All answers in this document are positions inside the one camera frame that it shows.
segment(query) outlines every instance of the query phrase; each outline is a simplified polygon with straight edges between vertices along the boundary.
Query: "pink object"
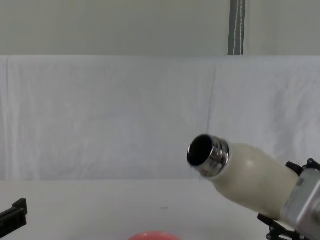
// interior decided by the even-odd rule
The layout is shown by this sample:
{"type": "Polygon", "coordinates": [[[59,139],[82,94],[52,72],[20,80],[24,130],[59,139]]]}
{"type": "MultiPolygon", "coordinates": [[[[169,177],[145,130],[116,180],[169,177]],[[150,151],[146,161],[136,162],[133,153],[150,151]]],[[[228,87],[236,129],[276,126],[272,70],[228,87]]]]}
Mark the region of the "pink object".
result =
{"type": "Polygon", "coordinates": [[[146,231],[132,236],[129,240],[181,240],[163,231],[146,231]]]}

